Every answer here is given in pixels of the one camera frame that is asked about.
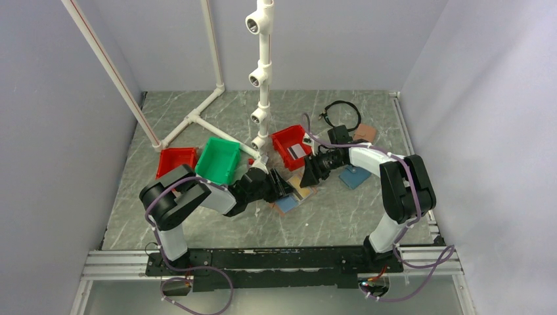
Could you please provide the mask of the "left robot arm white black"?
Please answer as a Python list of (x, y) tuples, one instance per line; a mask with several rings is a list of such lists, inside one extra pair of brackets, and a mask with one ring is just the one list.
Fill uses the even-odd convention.
[(178, 276), (189, 266), (189, 247), (182, 224), (194, 210), (204, 207), (234, 217), (250, 203), (259, 200), (274, 203), (293, 192), (294, 187), (275, 169), (251, 167), (227, 186), (201, 177), (184, 164), (145, 186), (139, 199), (145, 208), (145, 219), (162, 247), (163, 267)]

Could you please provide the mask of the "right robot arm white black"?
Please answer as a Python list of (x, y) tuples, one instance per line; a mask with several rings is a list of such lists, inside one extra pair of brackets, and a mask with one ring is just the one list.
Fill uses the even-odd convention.
[(364, 140), (333, 144), (322, 142), (311, 133), (308, 137), (326, 151), (305, 156), (302, 188), (318, 185), (332, 170), (347, 165), (362, 168), (380, 179), (384, 214), (365, 238), (362, 254), (366, 270), (380, 271), (388, 257), (395, 253), (406, 231), (436, 206), (435, 192), (423, 159), (416, 154), (393, 154)]

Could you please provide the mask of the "blue card holder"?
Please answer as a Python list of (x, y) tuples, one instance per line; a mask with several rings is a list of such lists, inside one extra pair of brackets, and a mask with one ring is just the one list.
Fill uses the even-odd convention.
[(370, 176), (371, 172), (361, 168), (347, 165), (345, 169), (340, 173), (339, 179), (351, 190), (355, 190), (364, 181), (366, 181)]

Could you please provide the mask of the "pink card holder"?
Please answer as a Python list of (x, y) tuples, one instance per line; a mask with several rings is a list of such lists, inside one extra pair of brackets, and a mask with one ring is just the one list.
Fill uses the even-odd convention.
[(353, 140), (364, 140), (365, 142), (374, 143), (376, 135), (377, 130), (374, 127), (361, 123), (354, 131)]

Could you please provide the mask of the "red bin right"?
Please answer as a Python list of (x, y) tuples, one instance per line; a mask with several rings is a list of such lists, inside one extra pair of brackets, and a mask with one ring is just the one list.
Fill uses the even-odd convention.
[[(304, 157), (312, 153), (311, 147), (302, 144), (304, 134), (305, 131), (301, 125), (293, 125), (271, 135), (273, 148), (281, 157), (285, 168), (289, 171), (295, 171), (303, 167), (305, 165)], [(305, 150), (306, 155), (303, 158), (293, 160), (288, 153), (288, 148), (295, 144), (301, 144)]]

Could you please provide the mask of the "red bin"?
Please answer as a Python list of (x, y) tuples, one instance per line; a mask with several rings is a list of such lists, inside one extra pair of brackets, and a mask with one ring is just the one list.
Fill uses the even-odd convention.
[[(293, 125), (271, 135), (273, 148), (281, 157), (285, 168), (289, 171), (295, 171), (303, 167), (305, 165), (304, 157), (312, 153), (311, 147), (302, 144), (304, 134), (305, 131), (301, 125)], [(288, 148), (295, 144), (301, 144), (305, 150), (306, 155), (303, 158), (293, 160), (288, 153)]]
[(166, 148), (160, 152), (156, 178), (160, 178), (180, 165), (188, 165), (192, 169), (198, 161), (197, 148)]

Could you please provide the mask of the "green bin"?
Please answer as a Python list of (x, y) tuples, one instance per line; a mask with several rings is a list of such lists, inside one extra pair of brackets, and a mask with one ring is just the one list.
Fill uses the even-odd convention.
[(238, 142), (210, 137), (202, 150), (195, 173), (217, 184), (231, 184), (240, 160)]

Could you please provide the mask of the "red bin left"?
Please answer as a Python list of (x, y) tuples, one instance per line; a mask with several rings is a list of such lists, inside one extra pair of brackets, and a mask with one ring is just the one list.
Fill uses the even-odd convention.
[(160, 152), (156, 178), (160, 178), (180, 165), (188, 165), (192, 169), (198, 161), (197, 148), (166, 148)]

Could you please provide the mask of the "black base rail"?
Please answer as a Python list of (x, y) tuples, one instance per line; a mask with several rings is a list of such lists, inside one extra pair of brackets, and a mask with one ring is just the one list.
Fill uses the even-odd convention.
[(255, 249), (190, 249), (167, 267), (160, 253), (148, 259), (149, 276), (184, 276), (191, 268), (195, 292), (227, 289), (335, 286), (355, 289), (366, 277), (401, 273), (393, 256), (370, 261), (362, 245), (272, 247)]

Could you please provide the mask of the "white pvc pipe frame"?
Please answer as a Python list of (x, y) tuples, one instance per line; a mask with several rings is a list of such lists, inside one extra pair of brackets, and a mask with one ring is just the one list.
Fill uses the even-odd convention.
[(178, 124), (162, 140), (160, 140), (156, 136), (154, 129), (148, 123), (145, 115), (143, 114), (142, 110), (139, 108), (138, 102), (132, 97), (132, 93), (130, 89), (125, 84), (123, 77), (120, 75), (117, 67), (111, 60), (106, 49), (103, 47), (99, 37), (96, 35), (92, 25), (87, 20), (86, 15), (83, 13), (78, 3), (76, 1), (63, 1), (62, 4), (64, 5), (65, 9), (71, 16), (76, 26), (78, 27), (81, 34), (84, 36), (86, 42), (94, 52), (101, 66), (105, 70), (106, 74), (113, 82), (115, 88), (117, 88), (118, 92), (120, 93), (123, 100), (127, 104), (131, 113), (134, 115), (135, 119), (137, 120), (137, 123), (139, 124), (141, 129), (148, 137), (151, 146), (155, 151), (160, 152), (163, 149), (166, 149), (172, 143), (172, 141), (175, 140), (177, 136), (180, 135), (189, 125), (198, 124), (216, 136), (224, 138), (225, 140), (230, 140), (239, 143), (240, 149), (243, 152), (246, 152), (249, 156), (253, 157), (254, 159), (260, 161), (263, 159), (262, 151), (260, 148), (256, 149), (252, 145), (241, 143), (233, 136), (228, 135), (225, 131), (218, 129), (216, 126), (212, 125), (211, 123), (207, 122), (206, 120), (200, 117), (200, 114), (207, 107), (209, 107), (211, 103), (213, 103), (218, 97), (220, 97), (225, 92), (225, 84), (224, 84), (223, 75), (221, 71), (219, 55), (217, 51), (217, 39), (215, 36), (215, 29), (213, 26), (210, 4), (208, 1), (201, 1), (200, 4), (201, 4), (203, 17), (204, 17), (205, 29), (208, 35), (208, 42), (209, 42), (211, 58), (213, 62), (213, 70), (216, 78), (216, 88), (203, 102), (201, 102), (197, 107), (195, 107), (195, 109), (190, 111), (183, 118), (182, 122), (180, 122), (180, 124)]

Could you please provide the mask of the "aluminium frame rail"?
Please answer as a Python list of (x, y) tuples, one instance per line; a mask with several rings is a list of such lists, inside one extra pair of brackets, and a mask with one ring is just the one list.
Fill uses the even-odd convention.
[[(404, 246), (401, 248), (401, 257), (408, 263), (425, 265), (436, 262), (444, 249), (444, 246)], [(85, 306), (95, 281), (152, 280), (161, 282), (169, 279), (169, 276), (149, 276), (146, 273), (149, 265), (148, 259), (152, 256), (152, 251), (144, 252), (142, 250), (89, 252), (70, 313), (83, 314), (85, 312)], [(435, 275), (452, 277), (463, 314), (477, 313), (457, 252), (454, 252), (448, 261), (437, 266)]]

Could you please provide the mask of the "white pvc fitting post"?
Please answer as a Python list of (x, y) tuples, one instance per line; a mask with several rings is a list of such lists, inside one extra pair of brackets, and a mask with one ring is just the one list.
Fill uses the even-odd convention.
[(271, 61), (271, 35), (274, 25), (275, 2), (257, 1), (256, 10), (245, 18), (248, 31), (258, 36), (259, 59), (257, 68), (248, 75), (253, 87), (259, 89), (257, 109), (252, 112), (250, 119), (258, 126), (257, 136), (251, 141), (252, 148), (257, 152), (256, 159), (266, 155), (265, 147), (269, 143), (270, 85), (273, 77)]

